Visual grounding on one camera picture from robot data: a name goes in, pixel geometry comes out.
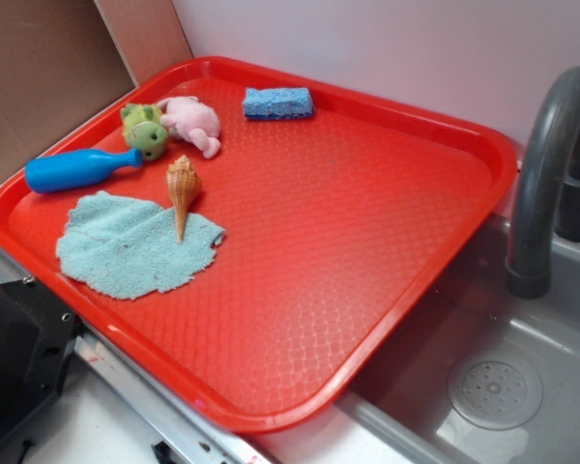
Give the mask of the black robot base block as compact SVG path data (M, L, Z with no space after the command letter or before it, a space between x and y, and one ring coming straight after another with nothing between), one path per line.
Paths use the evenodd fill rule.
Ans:
M79 326L42 282L0 283L0 451L61 396Z

